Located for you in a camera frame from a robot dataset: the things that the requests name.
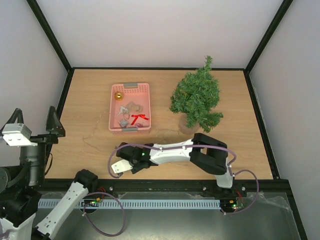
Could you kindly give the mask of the clear led string lights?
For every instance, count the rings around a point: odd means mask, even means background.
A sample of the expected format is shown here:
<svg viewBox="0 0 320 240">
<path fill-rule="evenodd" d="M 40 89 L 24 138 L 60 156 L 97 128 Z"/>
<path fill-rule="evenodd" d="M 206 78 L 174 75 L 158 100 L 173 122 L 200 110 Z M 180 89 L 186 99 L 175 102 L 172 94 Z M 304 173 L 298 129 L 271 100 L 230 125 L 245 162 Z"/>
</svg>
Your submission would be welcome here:
<svg viewBox="0 0 320 240">
<path fill-rule="evenodd" d="M 82 141 L 86 146 L 106 159 L 122 142 L 132 144 L 176 143 L 184 138 L 178 128 L 179 117 L 179 115 L 173 114 L 167 108 L 161 110 L 152 109 L 151 128 L 148 132 L 114 134 L 109 130 L 109 111 L 106 111 L 100 115 L 91 129 L 82 135 Z"/>
</svg>

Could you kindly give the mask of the pink plastic basket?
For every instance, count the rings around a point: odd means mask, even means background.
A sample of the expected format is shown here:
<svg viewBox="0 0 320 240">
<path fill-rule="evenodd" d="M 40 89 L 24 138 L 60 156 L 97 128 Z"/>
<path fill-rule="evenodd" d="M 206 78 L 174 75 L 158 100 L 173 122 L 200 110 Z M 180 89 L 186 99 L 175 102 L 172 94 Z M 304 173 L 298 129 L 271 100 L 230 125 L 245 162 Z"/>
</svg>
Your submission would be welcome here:
<svg viewBox="0 0 320 240">
<path fill-rule="evenodd" d="M 113 134 L 147 134 L 151 131 L 148 83 L 128 82 L 112 85 L 108 128 Z"/>
</svg>

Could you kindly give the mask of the small green christmas tree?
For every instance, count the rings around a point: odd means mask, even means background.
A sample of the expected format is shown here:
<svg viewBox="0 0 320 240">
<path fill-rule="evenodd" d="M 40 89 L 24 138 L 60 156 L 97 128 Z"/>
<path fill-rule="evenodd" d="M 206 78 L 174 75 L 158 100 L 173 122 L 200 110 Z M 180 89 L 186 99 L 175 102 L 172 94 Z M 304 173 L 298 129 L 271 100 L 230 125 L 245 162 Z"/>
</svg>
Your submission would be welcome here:
<svg viewBox="0 0 320 240">
<path fill-rule="evenodd" d="M 220 102 L 219 81 L 211 74 L 213 58 L 205 57 L 205 63 L 195 72 L 187 72 L 170 96 L 169 110 L 186 115 L 186 127 L 199 124 L 205 133 L 211 132 L 224 117 L 214 111 Z"/>
</svg>

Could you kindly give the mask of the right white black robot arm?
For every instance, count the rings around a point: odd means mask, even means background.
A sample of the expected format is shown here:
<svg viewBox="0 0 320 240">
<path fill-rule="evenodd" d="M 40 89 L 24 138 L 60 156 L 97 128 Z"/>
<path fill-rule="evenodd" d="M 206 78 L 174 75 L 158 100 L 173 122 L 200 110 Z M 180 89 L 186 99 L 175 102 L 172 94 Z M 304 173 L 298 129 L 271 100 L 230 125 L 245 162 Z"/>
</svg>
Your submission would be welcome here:
<svg viewBox="0 0 320 240">
<path fill-rule="evenodd" d="M 116 149 L 119 161 L 109 169 L 120 177 L 124 172 L 135 174 L 143 169 L 167 163 L 191 162 L 216 179 L 218 191 L 229 196 L 236 189 L 229 154 L 236 159 L 236 154 L 228 149 L 226 143 L 203 133 L 195 133 L 193 138 L 171 144 L 129 144 L 123 142 Z"/>
</svg>

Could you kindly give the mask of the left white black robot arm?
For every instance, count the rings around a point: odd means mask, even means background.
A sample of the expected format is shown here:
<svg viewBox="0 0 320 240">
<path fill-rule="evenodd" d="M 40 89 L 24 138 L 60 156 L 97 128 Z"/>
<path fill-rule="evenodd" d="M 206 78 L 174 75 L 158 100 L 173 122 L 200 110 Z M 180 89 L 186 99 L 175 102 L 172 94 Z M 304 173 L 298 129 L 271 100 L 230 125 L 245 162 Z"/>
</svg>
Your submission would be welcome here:
<svg viewBox="0 0 320 240">
<path fill-rule="evenodd" d="M 76 204 L 97 187 L 97 175 L 87 169 L 78 171 L 56 207 L 33 226 L 42 197 L 38 187 L 43 184 L 49 169 L 47 148 L 66 135 L 54 106 L 48 110 L 46 132 L 33 136 L 19 108 L 0 129 L 0 142 L 20 150 L 18 165 L 0 168 L 2 240 L 53 240 Z"/>
</svg>

